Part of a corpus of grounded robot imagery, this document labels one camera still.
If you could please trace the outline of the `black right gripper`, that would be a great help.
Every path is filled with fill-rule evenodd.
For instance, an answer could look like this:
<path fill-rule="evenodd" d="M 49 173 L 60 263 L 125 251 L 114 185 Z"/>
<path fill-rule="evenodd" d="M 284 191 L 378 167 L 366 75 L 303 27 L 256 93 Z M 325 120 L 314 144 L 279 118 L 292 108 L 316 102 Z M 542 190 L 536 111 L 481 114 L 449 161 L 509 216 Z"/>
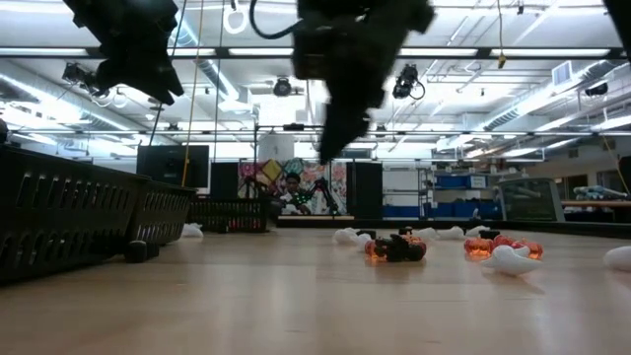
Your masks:
<path fill-rule="evenodd" d="M 339 30 L 328 77 L 326 106 L 318 159 L 325 165 L 369 130 L 370 116 L 353 107 L 380 107 L 394 59 L 408 35 L 401 23 L 357 22 Z"/>

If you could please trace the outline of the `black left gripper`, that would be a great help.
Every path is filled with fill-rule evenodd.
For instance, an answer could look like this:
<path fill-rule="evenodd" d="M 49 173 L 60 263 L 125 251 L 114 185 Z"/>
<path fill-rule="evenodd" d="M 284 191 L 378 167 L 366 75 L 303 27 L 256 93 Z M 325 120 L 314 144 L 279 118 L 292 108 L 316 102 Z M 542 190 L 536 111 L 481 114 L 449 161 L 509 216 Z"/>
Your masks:
<path fill-rule="evenodd" d="M 145 33 L 96 31 L 105 57 L 96 72 L 94 86 L 107 91 L 119 83 L 133 86 L 162 104 L 172 105 L 183 88 L 169 60 L 167 46 L 172 30 Z"/>

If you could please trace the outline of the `white cylinder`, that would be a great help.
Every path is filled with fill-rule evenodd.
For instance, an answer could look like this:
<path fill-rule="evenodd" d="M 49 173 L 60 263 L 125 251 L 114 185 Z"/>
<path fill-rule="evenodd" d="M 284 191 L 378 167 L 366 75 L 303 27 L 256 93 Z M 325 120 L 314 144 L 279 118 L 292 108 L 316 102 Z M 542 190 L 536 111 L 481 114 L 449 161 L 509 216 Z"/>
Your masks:
<path fill-rule="evenodd" d="M 258 139 L 257 159 L 288 161 L 295 157 L 295 141 L 293 135 L 270 133 Z"/>

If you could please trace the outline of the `person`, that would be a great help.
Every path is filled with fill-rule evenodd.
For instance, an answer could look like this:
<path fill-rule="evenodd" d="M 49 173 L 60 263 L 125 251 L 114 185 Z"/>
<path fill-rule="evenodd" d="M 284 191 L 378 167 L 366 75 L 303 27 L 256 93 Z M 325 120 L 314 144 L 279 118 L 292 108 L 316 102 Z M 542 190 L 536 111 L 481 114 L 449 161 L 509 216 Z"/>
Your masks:
<path fill-rule="evenodd" d="M 280 196 L 281 213 L 286 215 L 311 215 L 303 196 L 306 192 L 300 187 L 301 178 L 296 173 L 285 176 L 285 193 Z"/>

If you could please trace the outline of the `colourful mural panel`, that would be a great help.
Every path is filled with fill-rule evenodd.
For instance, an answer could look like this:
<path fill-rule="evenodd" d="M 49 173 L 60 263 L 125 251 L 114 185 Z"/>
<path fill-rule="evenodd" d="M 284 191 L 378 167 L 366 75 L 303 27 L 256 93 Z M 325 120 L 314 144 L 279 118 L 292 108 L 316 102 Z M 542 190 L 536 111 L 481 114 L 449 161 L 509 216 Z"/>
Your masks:
<path fill-rule="evenodd" d="M 338 204 L 338 215 L 348 213 L 346 207 L 346 164 L 333 162 L 320 165 L 317 162 L 294 158 L 288 161 L 268 160 L 265 162 L 241 162 L 239 163 L 239 198 L 262 198 L 270 202 L 270 208 L 275 215 L 281 213 L 280 196 L 285 193 L 285 176 L 288 173 L 296 173 L 300 176 L 300 187 L 307 191 L 319 178 L 325 178 L 328 188 Z M 287 215 L 287 216 L 315 216 L 331 215 L 326 207 L 321 192 L 317 192 L 306 203 L 311 215 Z"/>

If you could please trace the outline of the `blue storage bin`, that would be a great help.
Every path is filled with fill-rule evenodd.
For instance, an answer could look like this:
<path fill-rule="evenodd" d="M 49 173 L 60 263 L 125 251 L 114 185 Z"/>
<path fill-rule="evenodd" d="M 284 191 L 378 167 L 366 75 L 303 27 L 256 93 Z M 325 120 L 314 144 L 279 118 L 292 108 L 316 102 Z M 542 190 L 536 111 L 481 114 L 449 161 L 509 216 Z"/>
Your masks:
<path fill-rule="evenodd" d="M 435 182 L 439 189 L 486 189 L 486 176 L 437 176 Z"/>
<path fill-rule="evenodd" d="M 419 206 L 395 206 L 386 205 L 383 207 L 385 218 L 418 219 L 421 216 Z"/>
<path fill-rule="evenodd" d="M 461 202 L 438 202 L 435 207 L 431 204 L 425 206 L 428 217 L 432 218 L 465 218 L 473 217 L 475 211 L 480 217 L 498 214 L 501 207 L 496 202 L 491 201 L 461 201 Z"/>

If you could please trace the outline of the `black partition panel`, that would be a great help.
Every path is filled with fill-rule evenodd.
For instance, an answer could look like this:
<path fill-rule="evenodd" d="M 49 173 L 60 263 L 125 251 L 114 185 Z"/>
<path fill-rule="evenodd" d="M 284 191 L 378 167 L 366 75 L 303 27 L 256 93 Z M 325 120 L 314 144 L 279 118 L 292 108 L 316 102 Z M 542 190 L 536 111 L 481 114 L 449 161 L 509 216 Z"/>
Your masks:
<path fill-rule="evenodd" d="M 210 196 L 213 199 L 236 199 L 239 187 L 238 163 L 212 163 Z"/>

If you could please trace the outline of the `black slotted plastic basket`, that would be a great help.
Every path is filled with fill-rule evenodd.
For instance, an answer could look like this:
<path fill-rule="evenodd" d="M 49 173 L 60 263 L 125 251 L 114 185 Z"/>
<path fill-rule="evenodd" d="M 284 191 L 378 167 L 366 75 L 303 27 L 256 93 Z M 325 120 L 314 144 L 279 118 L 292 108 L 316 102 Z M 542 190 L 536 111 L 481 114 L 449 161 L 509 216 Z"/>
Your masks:
<path fill-rule="evenodd" d="M 147 180 L 130 218 L 126 238 L 160 246 L 177 241 L 196 190 Z"/>
<path fill-rule="evenodd" d="M 116 255 L 147 181 L 0 146 L 0 285 Z"/>
<path fill-rule="evenodd" d="M 190 204 L 186 222 L 200 225 L 202 231 L 219 234 L 265 233 L 267 210 L 264 199 L 197 195 Z"/>

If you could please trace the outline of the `yellow hanging power plug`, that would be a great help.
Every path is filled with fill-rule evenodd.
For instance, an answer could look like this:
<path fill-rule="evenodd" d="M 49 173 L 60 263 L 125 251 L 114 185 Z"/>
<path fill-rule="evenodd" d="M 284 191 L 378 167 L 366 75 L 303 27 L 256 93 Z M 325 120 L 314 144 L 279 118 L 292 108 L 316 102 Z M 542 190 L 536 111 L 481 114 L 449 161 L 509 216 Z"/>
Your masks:
<path fill-rule="evenodd" d="M 496 8 L 497 8 L 497 13 L 498 13 L 498 26 L 499 26 L 499 30 L 498 30 L 499 54 L 498 54 L 498 60 L 497 60 L 497 67 L 499 69 L 503 69 L 506 64 L 507 57 L 504 54 L 504 37 L 503 37 L 504 21 L 503 21 L 501 0 L 496 1 Z"/>

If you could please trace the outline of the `white ceiling air vent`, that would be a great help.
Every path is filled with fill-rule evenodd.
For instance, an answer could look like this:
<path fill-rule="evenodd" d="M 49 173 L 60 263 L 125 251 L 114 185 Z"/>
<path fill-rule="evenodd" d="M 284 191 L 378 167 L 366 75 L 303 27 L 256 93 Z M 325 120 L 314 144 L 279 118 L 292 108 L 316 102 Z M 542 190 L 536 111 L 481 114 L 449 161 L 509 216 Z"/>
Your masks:
<path fill-rule="evenodd" d="M 551 78 L 555 88 L 567 87 L 572 84 L 574 80 L 573 62 L 567 60 L 554 67 L 551 70 Z"/>

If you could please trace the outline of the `wooden workbench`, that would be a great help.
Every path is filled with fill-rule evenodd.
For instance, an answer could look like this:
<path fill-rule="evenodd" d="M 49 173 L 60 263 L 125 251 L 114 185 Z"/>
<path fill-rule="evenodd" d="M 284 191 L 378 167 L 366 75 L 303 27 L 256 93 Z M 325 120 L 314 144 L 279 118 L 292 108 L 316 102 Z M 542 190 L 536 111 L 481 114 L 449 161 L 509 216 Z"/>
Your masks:
<path fill-rule="evenodd" d="M 565 200 L 561 204 L 570 222 L 631 224 L 630 200 Z"/>

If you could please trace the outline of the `grey rolled bundle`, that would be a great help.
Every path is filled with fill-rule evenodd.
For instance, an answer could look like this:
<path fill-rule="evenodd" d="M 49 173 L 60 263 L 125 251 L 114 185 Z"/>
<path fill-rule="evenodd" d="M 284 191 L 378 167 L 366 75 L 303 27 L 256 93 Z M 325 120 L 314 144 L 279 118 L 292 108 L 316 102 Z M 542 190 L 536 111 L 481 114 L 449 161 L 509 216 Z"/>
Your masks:
<path fill-rule="evenodd" d="M 629 200 L 631 195 L 601 185 L 577 186 L 573 189 L 577 200 Z"/>

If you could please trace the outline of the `black metal gantry frame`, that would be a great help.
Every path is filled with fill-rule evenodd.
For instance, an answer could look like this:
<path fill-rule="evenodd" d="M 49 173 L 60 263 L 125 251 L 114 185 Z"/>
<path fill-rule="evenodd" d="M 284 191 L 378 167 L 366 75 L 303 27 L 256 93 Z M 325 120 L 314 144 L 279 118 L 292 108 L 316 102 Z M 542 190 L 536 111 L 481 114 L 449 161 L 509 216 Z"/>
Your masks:
<path fill-rule="evenodd" d="M 259 162 L 257 159 L 257 150 L 258 150 L 258 139 L 261 136 L 270 134 L 270 133 L 275 133 L 275 134 L 287 134 L 287 135 L 293 135 L 294 136 L 294 141 L 295 141 L 295 157 L 294 158 L 301 158 L 296 154 L 296 138 L 298 138 L 302 133 L 306 133 L 311 131 L 312 128 L 308 125 L 304 125 L 302 123 L 289 123 L 289 124 L 284 124 L 280 127 L 274 127 L 274 126 L 256 126 L 255 127 L 255 134 L 254 134 L 254 138 L 255 138 L 255 142 L 254 142 L 254 162 Z"/>

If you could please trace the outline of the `grey glass-front enclosure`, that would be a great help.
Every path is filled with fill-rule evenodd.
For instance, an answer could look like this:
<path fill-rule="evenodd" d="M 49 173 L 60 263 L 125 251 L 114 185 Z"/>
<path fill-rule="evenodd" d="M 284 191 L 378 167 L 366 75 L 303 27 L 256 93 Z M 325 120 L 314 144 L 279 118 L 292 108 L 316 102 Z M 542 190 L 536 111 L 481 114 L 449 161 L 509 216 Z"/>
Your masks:
<path fill-rule="evenodd" d="M 497 184 L 505 221 L 564 222 L 556 182 L 547 177 L 523 177 Z"/>

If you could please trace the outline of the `black metal table frame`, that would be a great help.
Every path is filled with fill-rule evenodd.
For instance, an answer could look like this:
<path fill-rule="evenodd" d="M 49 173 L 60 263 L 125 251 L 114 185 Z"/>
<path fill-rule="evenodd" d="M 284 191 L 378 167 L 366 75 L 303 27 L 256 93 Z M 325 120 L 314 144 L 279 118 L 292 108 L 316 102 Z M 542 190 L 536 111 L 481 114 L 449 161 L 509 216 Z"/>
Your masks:
<path fill-rule="evenodd" d="M 414 227 L 417 229 L 448 229 L 459 226 L 470 229 L 484 225 L 497 230 L 511 230 L 559 235 L 576 235 L 597 238 L 611 238 L 631 241 L 631 224 L 584 223 L 584 222 L 537 222 L 537 221 L 468 221 L 468 220 L 378 220 L 349 219 L 347 216 L 281 216 L 276 221 L 278 228 L 327 228 L 341 229 L 354 227 L 358 229 L 399 229 Z"/>

